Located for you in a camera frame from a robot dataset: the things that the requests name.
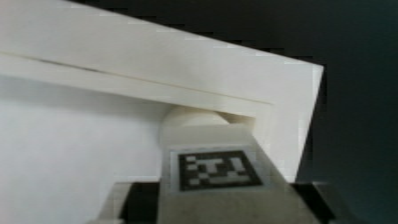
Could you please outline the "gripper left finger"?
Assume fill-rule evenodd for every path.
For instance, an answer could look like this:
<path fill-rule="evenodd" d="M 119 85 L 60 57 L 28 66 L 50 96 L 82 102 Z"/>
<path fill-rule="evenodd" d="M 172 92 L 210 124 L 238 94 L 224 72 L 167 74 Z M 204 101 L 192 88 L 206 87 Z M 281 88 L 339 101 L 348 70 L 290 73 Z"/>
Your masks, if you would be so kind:
<path fill-rule="evenodd" d="M 85 224 L 124 224 L 121 218 L 123 206 L 126 202 L 131 184 L 115 183 L 105 200 L 98 217 Z"/>

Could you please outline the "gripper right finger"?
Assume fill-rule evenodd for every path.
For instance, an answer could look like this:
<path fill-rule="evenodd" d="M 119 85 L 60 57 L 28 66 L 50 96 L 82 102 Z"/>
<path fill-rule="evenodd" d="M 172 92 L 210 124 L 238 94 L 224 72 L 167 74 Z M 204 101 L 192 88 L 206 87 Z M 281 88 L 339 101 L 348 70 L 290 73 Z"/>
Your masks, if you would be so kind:
<path fill-rule="evenodd" d="M 320 198 L 316 215 L 322 224 L 355 224 L 355 218 L 336 188 L 325 182 L 314 182 L 313 186 Z"/>

